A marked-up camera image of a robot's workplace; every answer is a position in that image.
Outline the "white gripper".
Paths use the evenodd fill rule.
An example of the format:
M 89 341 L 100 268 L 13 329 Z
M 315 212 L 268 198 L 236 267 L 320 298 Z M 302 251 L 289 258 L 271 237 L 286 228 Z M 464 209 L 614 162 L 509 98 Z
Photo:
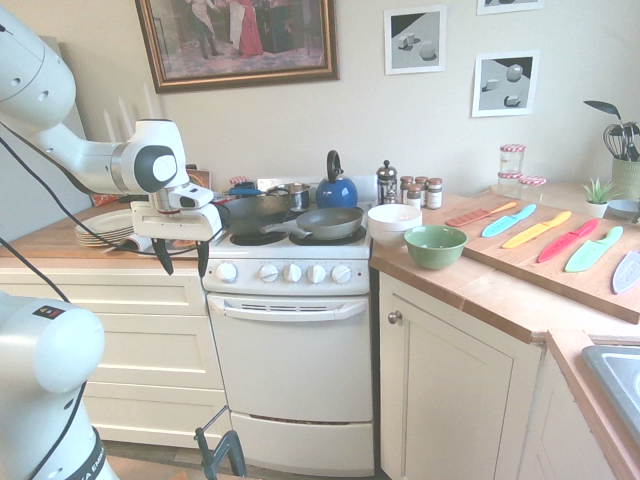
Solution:
M 130 207 L 135 233 L 152 238 L 154 253 L 169 276 L 174 273 L 174 267 L 165 240 L 203 241 L 197 243 L 196 251 L 199 276 L 205 276 L 209 259 L 208 240 L 222 229 L 215 206 L 208 204 L 199 209 L 180 210 L 171 214 L 159 213 L 150 202 L 134 201 Z

